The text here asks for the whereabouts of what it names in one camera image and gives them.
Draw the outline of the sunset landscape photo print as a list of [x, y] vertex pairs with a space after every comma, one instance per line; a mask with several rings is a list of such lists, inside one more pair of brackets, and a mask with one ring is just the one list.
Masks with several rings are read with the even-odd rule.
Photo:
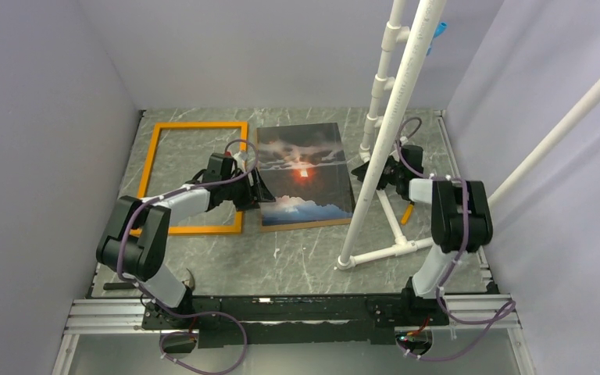
[[352, 219], [355, 197], [336, 123], [256, 130], [265, 185], [276, 198], [260, 206], [261, 222]]

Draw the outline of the orange handled screwdriver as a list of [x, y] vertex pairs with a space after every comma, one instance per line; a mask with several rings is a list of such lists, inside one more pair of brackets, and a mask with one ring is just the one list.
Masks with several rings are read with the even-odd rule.
[[412, 203], [408, 204], [408, 206], [406, 207], [406, 209], [404, 211], [402, 218], [400, 219], [400, 224], [402, 226], [406, 225], [409, 222], [411, 215], [413, 214], [413, 210], [414, 210], [414, 204], [412, 204]]

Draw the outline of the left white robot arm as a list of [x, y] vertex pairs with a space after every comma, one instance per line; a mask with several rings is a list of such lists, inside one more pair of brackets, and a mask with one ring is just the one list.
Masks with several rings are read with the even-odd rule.
[[192, 288], [165, 264], [170, 228], [223, 202], [243, 212], [276, 200], [255, 165], [243, 170], [243, 164], [229, 152], [213, 153], [207, 167], [180, 187], [147, 198], [124, 195], [112, 209], [96, 248], [98, 263], [149, 295], [172, 327], [187, 326], [194, 308]]

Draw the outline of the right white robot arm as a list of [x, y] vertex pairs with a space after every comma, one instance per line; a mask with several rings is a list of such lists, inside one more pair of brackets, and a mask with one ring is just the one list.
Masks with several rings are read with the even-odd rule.
[[395, 145], [388, 156], [378, 190], [389, 185], [411, 204], [430, 206], [432, 246], [422, 267], [411, 278], [412, 295], [399, 303], [401, 318], [418, 324], [430, 311], [427, 300], [443, 305], [444, 286], [466, 253], [474, 253], [493, 237], [491, 210], [484, 183], [423, 173], [423, 149]]

